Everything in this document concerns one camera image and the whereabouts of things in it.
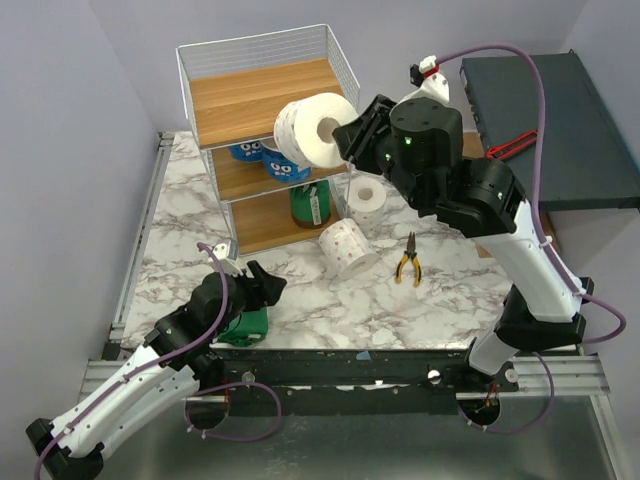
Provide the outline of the blue-bottom paper roll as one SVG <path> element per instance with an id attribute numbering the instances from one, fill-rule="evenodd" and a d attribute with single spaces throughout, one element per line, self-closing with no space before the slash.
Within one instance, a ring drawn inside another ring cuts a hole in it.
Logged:
<path id="1" fill-rule="evenodd" d="M 282 183 L 298 183 L 306 180 L 311 168 L 302 168 L 287 159 L 273 138 L 261 141 L 262 161 L 267 174 Z"/>

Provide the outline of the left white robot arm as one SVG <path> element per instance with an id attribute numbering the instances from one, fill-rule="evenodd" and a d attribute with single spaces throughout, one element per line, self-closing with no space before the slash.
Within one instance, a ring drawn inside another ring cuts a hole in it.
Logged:
<path id="1" fill-rule="evenodd" d="M 94 479 L 106 459 L 170 405 L 193 394 L 232 388 L 212 342 L 245 313 L 278 303 L 287 285 L 251 261 L 228 274 L 221 261 L 190 299 L 158 320 L 142 345 L 93 393 L 53 420 L 26 429 L 38 460 L 33 476 Z"/>

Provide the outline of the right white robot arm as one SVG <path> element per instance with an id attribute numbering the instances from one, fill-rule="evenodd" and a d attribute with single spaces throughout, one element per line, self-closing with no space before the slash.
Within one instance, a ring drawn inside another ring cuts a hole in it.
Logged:
<path id="1" fill-rule="evenodd" d="M 421 217 L 433 215 L 487 250 L 512 287 L 494 325 L 469 347 L 460 379 L 480 392 L 516 353 L 582 342 L 582 294 L 593 285 L 572 274 L 539 239 L 525 189 L 502 161 L 463 154 L 460 113 L 428 98 L 396 103 L 378 95 L 332 132 L 342 159 L 387 179 Z"/>

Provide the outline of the brown paper roll green base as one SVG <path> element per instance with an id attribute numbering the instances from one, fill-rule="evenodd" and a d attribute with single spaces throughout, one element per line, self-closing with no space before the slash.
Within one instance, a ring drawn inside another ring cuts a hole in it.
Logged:
<path id="1" fill-rule="evenodd" d="M 325 225 L 331 216 L 331 192 L 328 180 L 294 187 L 289 190 L 291 217 L 305 229 Z"/>

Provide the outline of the white wire wooden shelf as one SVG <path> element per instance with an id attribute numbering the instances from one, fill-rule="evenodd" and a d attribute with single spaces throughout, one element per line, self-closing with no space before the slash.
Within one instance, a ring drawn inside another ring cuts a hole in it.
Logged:
<path id="1" fill-rule="evenodd" d="M 291 184 L 229 149 L 253 151 L 272 138 L 277 114 L 292 101 L 331 92 L 358 103 L 359 82 L 331 27 L 186 44 L 176 57 L 185 116 L 240 253 L 318 237 L 320 229 L 293 220 Z"/>

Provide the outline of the blue cartoon-face paper roll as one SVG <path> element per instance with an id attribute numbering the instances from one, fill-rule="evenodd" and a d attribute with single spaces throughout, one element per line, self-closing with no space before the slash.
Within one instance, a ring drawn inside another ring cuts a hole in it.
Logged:
<path id="1" fill-rule="evenodd" d="M 234 160 L 244 163 L 261 162 L 263 158 L 262 143 L 258 140 L 234 144 L 228 150 Z"/>

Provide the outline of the pink dotted paper roll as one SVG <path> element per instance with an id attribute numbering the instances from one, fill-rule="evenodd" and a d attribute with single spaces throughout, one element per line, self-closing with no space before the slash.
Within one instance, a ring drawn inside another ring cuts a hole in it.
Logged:
<path id="1" fill-rule="evenodd" d="M 326 228 L 318 241 L 331 269 L 341 280 L 364 273 L 379 259 L 359 226 L 350 218 Z"/>

